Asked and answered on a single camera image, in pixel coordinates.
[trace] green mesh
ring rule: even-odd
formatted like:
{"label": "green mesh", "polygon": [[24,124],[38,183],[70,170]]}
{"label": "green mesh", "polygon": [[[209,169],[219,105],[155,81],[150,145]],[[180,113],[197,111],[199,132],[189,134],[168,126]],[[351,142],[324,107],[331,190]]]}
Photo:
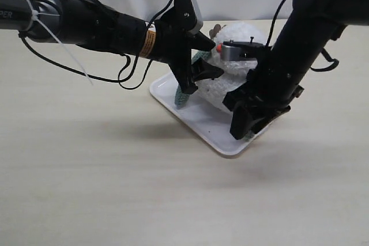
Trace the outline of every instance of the green mesh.
{"label": "green mesh", "polygon": [[[198,51],[192,58],[191,62],[192,64],[199,60],[199,58],[202,58],[203,60],[208,60],[211,57],[211,52],[205,52],[205,51]],[[182,93],[182,90],[180,89],[180,86],[177,87],[177,91],[175,93],[174,103],[177,107],[177,109],[183,108],[187,101],[189,100],[190,95]]]}

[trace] beige table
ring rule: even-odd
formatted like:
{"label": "beige table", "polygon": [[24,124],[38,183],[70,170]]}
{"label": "beige table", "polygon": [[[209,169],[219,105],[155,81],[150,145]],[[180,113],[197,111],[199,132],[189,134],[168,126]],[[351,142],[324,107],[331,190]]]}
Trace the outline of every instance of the beige table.
{"label": "beige table", "polygon": [[[0,38],[1,246],[369,245],[369,28],[329,43],[340,66],[310,72],[292,111],[237,160],[149,95],[166,65],[134,92],[91,86],[15,32]],[[60,46],[33,45],[75,66]],[[116,78],[123,63],[70,49],[91,74]]]}

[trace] white zip tie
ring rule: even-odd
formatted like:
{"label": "white zip tie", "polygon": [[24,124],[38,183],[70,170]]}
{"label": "white zip tie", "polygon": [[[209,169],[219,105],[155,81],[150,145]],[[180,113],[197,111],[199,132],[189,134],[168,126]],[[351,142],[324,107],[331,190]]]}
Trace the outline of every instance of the white zip tie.
{"label": "white zip tie", "polygon": [[71,58],[80,66],[80,68],[82,69],[83,73],[86,75],[88,81],[90,81],[91,85],[93,85],[90,76],[87,74],[86,70],[84,69],[82,63],[80,61],[78,61],[78,59],[68,50],[68,48],[65,47],[65,45],[57,38],[57,36],[54,35],[54,33],[38,18],[39,14],[43,14],[46,16],[60,16],[58,14],[45,14],[45,13],[39,13],[37,10],[35,10],[30,2],[30,0],[26,0],[29,8],[31,8],[32,11],[32,17],[31,17],[31,21],[37,21],[43,28],[45,28],[45,30],[64,48],[65,51],[67,51],[67,53],[71,56]]}

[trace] plastic tray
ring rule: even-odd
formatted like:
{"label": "plastic tray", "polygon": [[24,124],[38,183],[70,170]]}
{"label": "plastic tray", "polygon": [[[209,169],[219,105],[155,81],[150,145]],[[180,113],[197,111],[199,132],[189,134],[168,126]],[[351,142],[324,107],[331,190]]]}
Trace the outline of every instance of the plastic tray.
{"label": "plastic tray", "polygon": [[249,141],[237,141],[229,133],[232,116],[215,108],[196,93],[190,96],[186,106],[177,109],[174,103],[178,83],[172,73],[154,81],[151,95],[190,127],[201,139],[225,158],[239,157],[249,144],[266,131],[268,126]]}

